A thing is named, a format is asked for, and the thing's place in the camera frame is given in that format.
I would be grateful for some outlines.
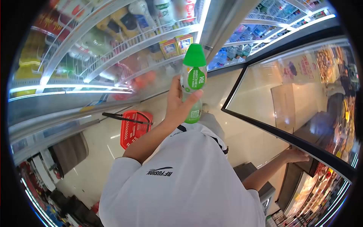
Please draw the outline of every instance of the qr code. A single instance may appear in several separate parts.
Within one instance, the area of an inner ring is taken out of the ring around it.
[[[197,117],[199,117],[199,110],[191,111],[190,112],[190,117],[191,118],[197,118]]]

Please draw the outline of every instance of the red shopping basket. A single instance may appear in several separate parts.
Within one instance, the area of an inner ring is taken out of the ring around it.
[[[152,114],[148,112],[128,110],[123,114],[102,113],[102,115],[122,120],[120,144],[124,149],[151,130]]]

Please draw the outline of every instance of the basket handle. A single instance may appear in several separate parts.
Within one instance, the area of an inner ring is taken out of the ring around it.
[[[117,120],[122,120],[122,121],[131,121],[131,122],[135,122],[135,123],[139,123],[139,124],[144,124],[144,125],[151,125],[152,123],[149,121],[149,119],[142,113],[137,112],[138,114],[142,115],[148,122],[142,122],[142,121],[136,121],[136,120],[130,120],[127,118],[122,117],[122,114],[112,114],[112,113],[102,113],[103,116],[106,117],[110,117],[113,119],[117,119]]]

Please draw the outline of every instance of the green bottle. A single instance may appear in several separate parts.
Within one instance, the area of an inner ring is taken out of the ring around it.
[[[193,43],[189,46],[183,61],[180,77],[181,90],[184,102],[193,92],[202,89],[207,80],[207,62],[202,45]],[[185,123],[194,124],[199,121],[202,111],[202,100],[199,99],[189,112]]]

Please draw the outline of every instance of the sleeve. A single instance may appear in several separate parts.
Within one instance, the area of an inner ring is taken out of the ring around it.
[[[120,191],[125,182],[135,173],[141,164],[132,158],[116,158],[112,164],[107,182],[103,187],[100,199],[100,206],[112,201]]]
[[[265,226],[265,214],[264,211],[262,209],[262,204],[260,201],[260,197],[258,195],[258,191],[255,189],[248,189],[247,190],[249,192],[249,194],[252,196],[252,199],[254,201],[255,204],[255,210],[256,210],[256,216],[257,216],[257,226]]]

